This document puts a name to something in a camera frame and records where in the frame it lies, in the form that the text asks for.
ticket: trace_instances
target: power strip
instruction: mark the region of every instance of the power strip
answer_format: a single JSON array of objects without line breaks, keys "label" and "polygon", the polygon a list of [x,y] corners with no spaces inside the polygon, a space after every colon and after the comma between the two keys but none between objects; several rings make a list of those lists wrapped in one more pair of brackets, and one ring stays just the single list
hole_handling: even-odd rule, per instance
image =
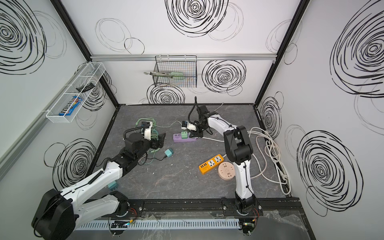
[{"label": "power strip", "polygon": [[201,164],[199,166],[200,172],[204,175],[207,172],[211,171],[215,167],[219,166],[220,163],[224,161],[224,158],[218,154],[214,156],[213,158],[209,159],[207,162]]}]

